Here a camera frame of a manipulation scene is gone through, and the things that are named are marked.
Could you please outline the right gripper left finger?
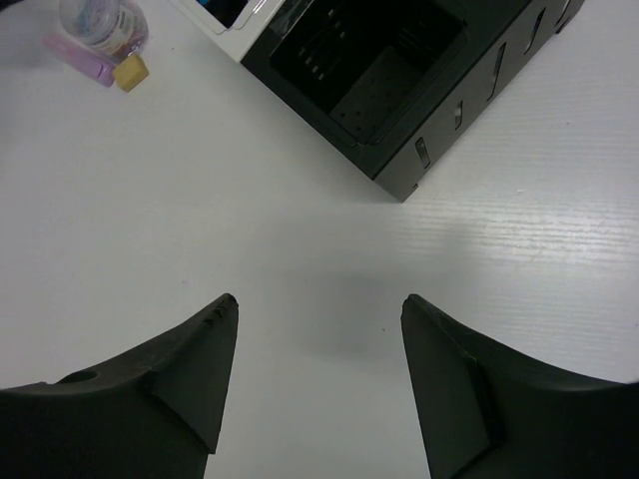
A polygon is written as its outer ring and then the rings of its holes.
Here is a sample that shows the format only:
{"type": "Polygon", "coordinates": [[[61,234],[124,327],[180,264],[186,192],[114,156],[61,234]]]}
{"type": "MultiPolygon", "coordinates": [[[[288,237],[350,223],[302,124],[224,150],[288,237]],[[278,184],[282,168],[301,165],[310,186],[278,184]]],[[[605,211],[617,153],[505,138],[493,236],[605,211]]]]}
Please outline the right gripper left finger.
{"type": "Polygon", "coordinates": [[[2,390],[2,477],[204,477],[222,429],[238,326],[237,300],[224,294],[56,383],[2,390]]]}

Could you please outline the lilac highlighter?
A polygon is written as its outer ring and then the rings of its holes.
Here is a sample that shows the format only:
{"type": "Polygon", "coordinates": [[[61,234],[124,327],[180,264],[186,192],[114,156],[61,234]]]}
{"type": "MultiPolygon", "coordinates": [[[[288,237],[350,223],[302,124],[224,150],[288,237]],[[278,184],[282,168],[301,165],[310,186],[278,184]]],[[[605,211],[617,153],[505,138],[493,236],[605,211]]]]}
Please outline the lilac highlighter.
{"type": "Polygon", "coordinates": [[[44,46],[60,61],[104,87],[114,84],[115,66],[104,57],[57,33],[43,37],[44,46]]]}

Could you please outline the blue cap black highlighter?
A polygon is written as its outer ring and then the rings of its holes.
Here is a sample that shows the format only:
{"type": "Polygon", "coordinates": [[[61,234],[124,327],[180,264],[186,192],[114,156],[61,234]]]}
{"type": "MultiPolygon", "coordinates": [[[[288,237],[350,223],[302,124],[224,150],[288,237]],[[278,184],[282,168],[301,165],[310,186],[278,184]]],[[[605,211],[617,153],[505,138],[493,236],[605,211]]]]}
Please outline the blue cap black highlighter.
{"type": "Polygon", "coordinates": [[[229,28],[238,19],[248,0],[199,0],[198,3],[203,6],[212,16],[214,16],[222,25],[229,28]]]}

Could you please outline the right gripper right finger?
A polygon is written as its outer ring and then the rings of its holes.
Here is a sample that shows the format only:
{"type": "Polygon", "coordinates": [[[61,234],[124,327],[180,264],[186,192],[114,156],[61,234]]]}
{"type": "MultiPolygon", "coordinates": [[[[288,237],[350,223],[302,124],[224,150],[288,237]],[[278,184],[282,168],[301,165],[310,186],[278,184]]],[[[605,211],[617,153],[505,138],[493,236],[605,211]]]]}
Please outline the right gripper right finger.
{"type": "Polygon", "coordinates": [[[400,321],[431,477],[637,477],[637,383],[544,363],[417,294],[400,321]]]}

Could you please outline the round translucent tape dispenser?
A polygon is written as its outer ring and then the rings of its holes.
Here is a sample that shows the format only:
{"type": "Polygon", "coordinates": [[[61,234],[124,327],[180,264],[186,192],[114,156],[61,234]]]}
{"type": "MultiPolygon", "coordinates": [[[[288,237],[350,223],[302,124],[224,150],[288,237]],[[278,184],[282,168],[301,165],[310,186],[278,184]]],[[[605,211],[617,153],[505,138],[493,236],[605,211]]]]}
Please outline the round translucent tape dispenser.
{"type": "Polygon", "coordinates": [[[149,37],[146,17],[133,1],[61,0],[58,14],[70,37],[116,63],[139,53],[149,37]]]}

